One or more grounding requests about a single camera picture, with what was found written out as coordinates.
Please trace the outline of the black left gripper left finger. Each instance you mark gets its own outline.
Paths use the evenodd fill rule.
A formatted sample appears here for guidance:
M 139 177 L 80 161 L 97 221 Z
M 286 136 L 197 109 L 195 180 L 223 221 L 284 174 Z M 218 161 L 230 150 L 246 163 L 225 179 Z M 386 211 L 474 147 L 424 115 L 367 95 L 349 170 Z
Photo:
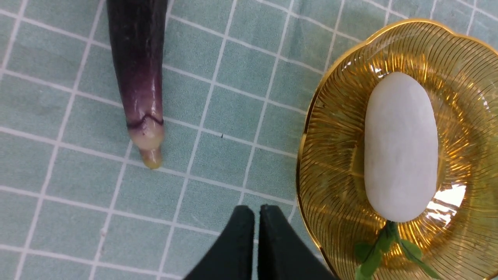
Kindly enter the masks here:
M 229 222 L 186 280 L 250 280 L 254 249 L 254 212 L 234 208 Z

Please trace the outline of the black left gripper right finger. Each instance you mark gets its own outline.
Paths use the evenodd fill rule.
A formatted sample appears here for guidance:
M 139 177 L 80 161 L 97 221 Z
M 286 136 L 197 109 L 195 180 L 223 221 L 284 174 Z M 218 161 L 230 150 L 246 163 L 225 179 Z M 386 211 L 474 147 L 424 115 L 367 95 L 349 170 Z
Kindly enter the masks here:
M 276 205 L 260 207 L 259 280 L 334 280 Z

